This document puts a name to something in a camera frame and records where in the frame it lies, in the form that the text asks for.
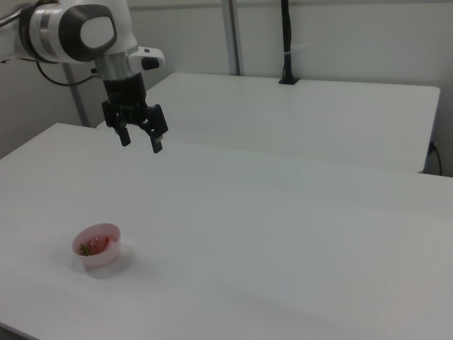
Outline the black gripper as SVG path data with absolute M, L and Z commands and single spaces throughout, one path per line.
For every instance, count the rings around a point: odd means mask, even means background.
M 131 143 L 127 125 L 141 126 L 151 141 L 155 154 L 162 150 L 161 140 L 168 126 L 160 105 L 148 106 L 141 73 L 120 80 L 104 80 L 108 99 L 102 102 L 105 123 L 119 136 L 121 145 Z

